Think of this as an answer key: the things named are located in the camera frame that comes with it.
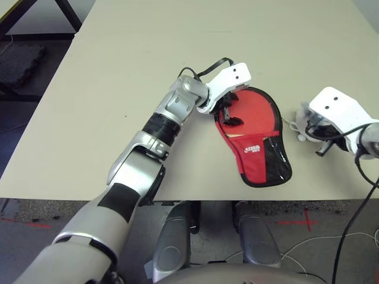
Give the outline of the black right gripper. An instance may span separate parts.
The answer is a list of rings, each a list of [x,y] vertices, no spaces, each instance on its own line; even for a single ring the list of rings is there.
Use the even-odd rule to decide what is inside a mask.
[[[322,140],[315,139],[313,136],[328,138],[339,135],[338,130],[328,122],[323,122],[318,116],[313,117],[312,115],[307,118],[307,139],[312,142],[322,142]],[[316,151],[318,156],[324,156],[332,146],[331,141],[324,141],[320,148]]]

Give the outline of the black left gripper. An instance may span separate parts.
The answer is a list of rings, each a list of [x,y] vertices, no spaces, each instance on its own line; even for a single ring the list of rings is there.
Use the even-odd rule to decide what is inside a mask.
[[[222,97],[220,110],[223,116],[223,119],[226,120],[226,125],[242,125],[244,124],[243,120],[238,117],[230,117],[229,107],[232,106],[232,101],[238,101],[239,98],[235,93],[225,94]]]

